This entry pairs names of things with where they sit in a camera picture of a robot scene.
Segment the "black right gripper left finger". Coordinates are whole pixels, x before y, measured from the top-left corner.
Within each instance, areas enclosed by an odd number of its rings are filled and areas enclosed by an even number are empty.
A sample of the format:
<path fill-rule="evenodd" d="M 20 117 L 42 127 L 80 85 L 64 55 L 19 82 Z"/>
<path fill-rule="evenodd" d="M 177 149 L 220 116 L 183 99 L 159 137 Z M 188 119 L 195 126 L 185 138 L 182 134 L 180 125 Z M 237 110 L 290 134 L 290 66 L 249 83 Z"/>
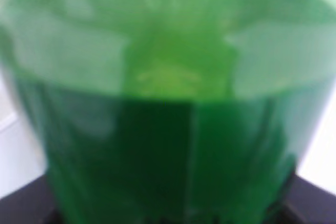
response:
<path fill-rule="evenodd" d="M 57 207 L 45 176 L 1 199 L 1 223 L 56 223 Z"/>

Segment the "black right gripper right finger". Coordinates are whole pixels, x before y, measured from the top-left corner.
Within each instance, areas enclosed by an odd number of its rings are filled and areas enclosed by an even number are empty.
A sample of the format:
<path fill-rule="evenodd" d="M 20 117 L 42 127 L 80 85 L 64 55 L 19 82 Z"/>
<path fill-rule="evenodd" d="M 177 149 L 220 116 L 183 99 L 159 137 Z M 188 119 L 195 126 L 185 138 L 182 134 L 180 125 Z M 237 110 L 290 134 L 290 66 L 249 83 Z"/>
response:
<path fill-rule="evenodd" d="M 335 223 L 335 195 L 299 176 L 283 203 L 282 223 Z"/>

